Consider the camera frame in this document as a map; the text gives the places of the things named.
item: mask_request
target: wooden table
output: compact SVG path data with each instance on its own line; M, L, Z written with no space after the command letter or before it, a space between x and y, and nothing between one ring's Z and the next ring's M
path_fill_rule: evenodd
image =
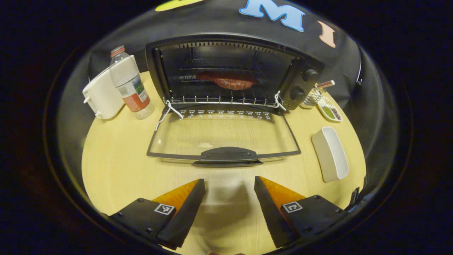
M344 118L341 123L326 120L316 108L297 108L285 114L302 153L263 165L204 168L148 157L146 151L164 104L149 72L140 76L155 106L153 114L137 120L123 107L110 120L94 119L83 148L83 182L93 205L112 215L138 197L152 200L203 178L207 192L178 253L200 255L213 250L222 255L253 255L275 250L253 190L255 176L268 178L303 196L321 195L340 208L349 204L354 189L363 186L366 167L362 148L338 105ZM323 181L311 142L311 136L322 127L333 127L345 150L349 174L342 180Z

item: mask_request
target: meat patty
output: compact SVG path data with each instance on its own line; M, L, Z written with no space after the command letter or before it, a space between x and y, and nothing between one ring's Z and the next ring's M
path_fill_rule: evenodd
M244 90L251 88L258 81L251 74L222 73L215 71L204 71L197 74L197 79L211 81L222 88L232 90Z

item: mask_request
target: letter m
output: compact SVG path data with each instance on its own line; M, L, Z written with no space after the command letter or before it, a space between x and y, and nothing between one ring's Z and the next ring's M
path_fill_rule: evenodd
M304 31L302 16L305 13L290 5L277 6L272 0L248 0L247 6L239 9L239 12L244 15L262 18L264 13L260 11L261 7L263 7L271 20L277 20L281 16L286 15L281 21L285 26L300 32Z

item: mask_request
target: white rectangular dish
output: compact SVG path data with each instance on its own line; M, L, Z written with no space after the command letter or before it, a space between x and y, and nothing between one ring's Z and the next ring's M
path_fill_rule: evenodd
M321 128L312 136L312 142L318 155L324 182L343 179L349 173L349 166L335 129Z

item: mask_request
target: black knob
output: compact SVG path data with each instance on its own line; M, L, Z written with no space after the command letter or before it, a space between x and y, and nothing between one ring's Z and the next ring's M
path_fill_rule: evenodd
M304 91L299 87L292 88L291 92L289 93L289 98L291 98L291 100L301 100L304 96Z
M302 79L309 84L315 84L319 80L319 74L313 69L302 72Z

